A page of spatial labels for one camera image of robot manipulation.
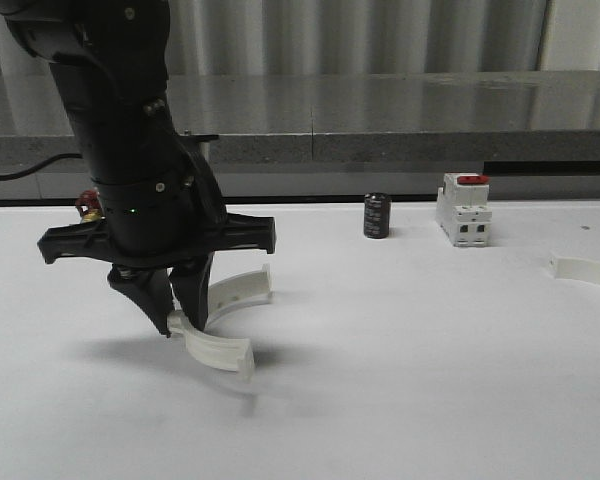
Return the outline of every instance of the black cable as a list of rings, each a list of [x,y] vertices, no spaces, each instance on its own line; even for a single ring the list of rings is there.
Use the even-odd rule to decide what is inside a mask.
[[[38,163],[37,165],[34,165],[33,167],[29,167],[26,170],[0,175],[0,182],[26,177],[27,175],[31,175],[32,173],[35,173],[38,170],[42,170],[43,168],[48,167],[52,163],[57,162],[58,160],[64,160],[65,158],[82,158],[82,155],[80,155],[79,153],[59,153],[58,155],[54,155],[53,157],[47,158],[46,160]]]

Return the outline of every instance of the white 3d printed part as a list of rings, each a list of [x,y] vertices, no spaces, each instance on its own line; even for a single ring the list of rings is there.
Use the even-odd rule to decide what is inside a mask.
[[[551,254],[549,268],[554,278],[568,278],[600,285],[600,262]]]
[[[228,278],[209,287],[207,325],[228,311],[269,303],[270,300],[268,265],[258,272]],[[238,372],[246,381],[251,379],[255,364],[248,338],[220,338],[203,333],[193,328],[182,310],[171,312],[167,324],[172,334],[184,336],[187,351],[200,363],[219,370]]]
[[[445,173],[438,189],[436,221],[456,247],[484,247],[489,240],[489,178],[477,173]]]

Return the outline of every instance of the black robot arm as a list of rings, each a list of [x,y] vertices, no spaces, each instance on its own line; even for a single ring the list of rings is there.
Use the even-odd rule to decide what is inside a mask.
[[[166,97],[166,0],[0,0],[18,43],[50,62],[104,218],[52,228],[47,263],[113,264],[109,284],[169,335],[172,291],[204,329],[213,253],[273,253],[272,218],[227,214],[198,144],[181,141]],[[173,268],[167,276],[167,268]]]

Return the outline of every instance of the white table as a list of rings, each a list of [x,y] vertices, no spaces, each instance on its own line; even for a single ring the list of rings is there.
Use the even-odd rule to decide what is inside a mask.
[[[232,207],[276,217],[273,304],[214,325],[253,341],[250,384],[197,364],[109,266],[44,265],[71,208],[0,209],[0,479],[600,480],[600,202],[493,203],[492,242],[451,247],[434,205]]]

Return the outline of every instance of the black capacitor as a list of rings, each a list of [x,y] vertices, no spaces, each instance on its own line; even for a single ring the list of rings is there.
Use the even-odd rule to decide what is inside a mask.
[[[369,238],[385,238],[389,235],[391,197],[386,193],[367,193],[364,196],[364,228]]]

